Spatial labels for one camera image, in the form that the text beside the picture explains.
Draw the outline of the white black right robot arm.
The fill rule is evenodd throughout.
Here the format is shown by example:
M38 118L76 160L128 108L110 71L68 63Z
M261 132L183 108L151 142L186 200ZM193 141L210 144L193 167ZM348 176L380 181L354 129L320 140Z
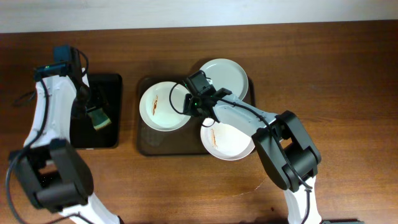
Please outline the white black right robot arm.
M188 91L185 113L212 118L251 137L266 174L284 191L289 223L321 223L314 186L322 158L293 112L262 111L224 88Z

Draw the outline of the white plate stained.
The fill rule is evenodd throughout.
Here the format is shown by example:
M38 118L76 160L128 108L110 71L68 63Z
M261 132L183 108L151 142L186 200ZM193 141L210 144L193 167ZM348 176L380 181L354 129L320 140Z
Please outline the white plate stained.
M211 118L202 122L200 139L205 149L214 157L236 161L254 150L252 139L228 124L217 123Z
M171 107L169 94L175 82L160 82L150 86L141 96L139 114L150 128L174 131L188 123L190 117L178 114Z

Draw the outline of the grey-white plate top stained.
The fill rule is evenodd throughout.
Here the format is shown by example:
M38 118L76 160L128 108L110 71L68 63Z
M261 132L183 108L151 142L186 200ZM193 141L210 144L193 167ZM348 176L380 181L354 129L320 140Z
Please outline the grey-white plate top stained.
M246 72L238 63L218 58L205 63L200 70L204 71L206 77L212 80L212 84L217 90L220 88L230 90L240 100L246 96L249 80Z

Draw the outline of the white plate bottom stained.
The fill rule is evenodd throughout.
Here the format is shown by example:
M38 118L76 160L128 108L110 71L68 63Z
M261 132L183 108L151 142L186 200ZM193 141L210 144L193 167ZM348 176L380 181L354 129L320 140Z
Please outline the white plate bottom stained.
M217 123L211 118L202 122L200 139L205 149L214 157L236 161L254 150L252 139L228 124Z

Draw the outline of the green yellow sponge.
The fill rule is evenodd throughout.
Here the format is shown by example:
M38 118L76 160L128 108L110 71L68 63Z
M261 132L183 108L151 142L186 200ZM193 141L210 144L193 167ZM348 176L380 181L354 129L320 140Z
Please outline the green yellow sponge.
M90 117L93 127L96 131L103 129L111 124L110 118L102 108L90 108L87 111L87 115Z

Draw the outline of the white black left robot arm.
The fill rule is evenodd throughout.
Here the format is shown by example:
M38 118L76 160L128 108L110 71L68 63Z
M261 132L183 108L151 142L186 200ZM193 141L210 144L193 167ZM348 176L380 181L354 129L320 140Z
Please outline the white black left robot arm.
M122 223L94 192L90 168L70 142L75 103L90 92L87 69L36 68L34 121L23 148L11 153L6 173L8 206L23 222L11 198L11 175L17 177L31 204L75 223Z

